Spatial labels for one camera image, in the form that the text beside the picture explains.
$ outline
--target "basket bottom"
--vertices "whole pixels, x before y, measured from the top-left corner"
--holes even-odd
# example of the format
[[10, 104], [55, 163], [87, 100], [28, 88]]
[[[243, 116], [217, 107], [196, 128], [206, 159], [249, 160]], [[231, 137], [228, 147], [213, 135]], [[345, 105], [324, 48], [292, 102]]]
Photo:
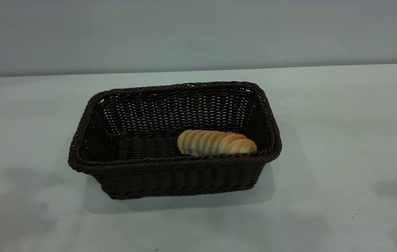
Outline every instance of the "basket bottom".
[[134, 194], [134, 195], [114, 195], [114, 194], [109, 194], [107, 191], [102, 187], [102, 190], [110, 196], [113, 200], [129, 200], [129, 199], [139, 199], [139, 198], [144, 198], [144, 197], [162, 197], [162, 196], [193, 196], [193, 195], [200, 195], [200, 194], [217, 194], [217, 193], [229, 193], [231, 191], [238, 191], [238, 190], [249, 190], [253, 188], [254, 185], [250, 185], [248, 187], [244, 188], [230, 188], [230, 189], [224, 189], [224, 190], [200, 190], [200, 191], [178, 191], [178, 192], [159, 192], [159, 193], [147, 193], [147, 194]]
[[177, 134], [172, 134], [147, 135], [121, 140], [117, 147], [117, 160], [183, 156], [179, 153], [177, 138]]

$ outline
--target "table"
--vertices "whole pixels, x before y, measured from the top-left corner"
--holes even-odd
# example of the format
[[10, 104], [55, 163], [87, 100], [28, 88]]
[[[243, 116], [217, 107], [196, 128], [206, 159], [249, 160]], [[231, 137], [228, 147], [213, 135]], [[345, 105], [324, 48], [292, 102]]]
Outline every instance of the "table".
[[[88, 99], [250, 81], [283, 151], [252, 190], [113, 201], [67, 164]], [[397, 64], [0, 78], [0, 252], [397, 251]]]

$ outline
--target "rectangular basket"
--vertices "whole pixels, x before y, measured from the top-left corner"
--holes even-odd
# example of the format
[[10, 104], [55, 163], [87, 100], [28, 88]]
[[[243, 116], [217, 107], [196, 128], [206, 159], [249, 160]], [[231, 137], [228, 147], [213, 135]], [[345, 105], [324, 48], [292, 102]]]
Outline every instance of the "rectangular basket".
[[[185, 130], [228, 131], [253, 140], [249, 154], [186, 156]], [[69, 165], [92, 175], [112, 199], [246, 190], [279, 156], [281, 138], [264, 91], [248, 82], [113, 89], [88, 102]]]

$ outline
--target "dark brown wicker basket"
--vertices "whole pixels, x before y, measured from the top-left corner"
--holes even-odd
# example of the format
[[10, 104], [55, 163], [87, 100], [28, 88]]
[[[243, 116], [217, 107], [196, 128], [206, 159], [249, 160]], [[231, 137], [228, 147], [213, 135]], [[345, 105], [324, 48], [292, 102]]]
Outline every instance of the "dark brown wicker basket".
[[[231, 131], [256, 142], [249, 154], [186, 156], [188, 129]], [[69, 165], [92, 175], [112, 199], [246, 190], [279, 156], [281, 138], [267, 97], [248, 82], [113, 89], [88, 102]]]

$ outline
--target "wicker basket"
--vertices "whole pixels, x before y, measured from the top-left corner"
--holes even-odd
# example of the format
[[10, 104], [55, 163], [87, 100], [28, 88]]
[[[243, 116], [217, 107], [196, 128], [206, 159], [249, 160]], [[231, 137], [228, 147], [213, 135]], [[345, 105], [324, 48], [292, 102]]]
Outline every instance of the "wicker basket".
[[[176, 139], [186, 129], [245, 134], [258, 151], [181, 155]], [[252, 188], [281, 148], [258, 85], [186, 83], [93, 96], [72, 140], [69, 165], [92, 175], [112, 199], [223, 193]]]

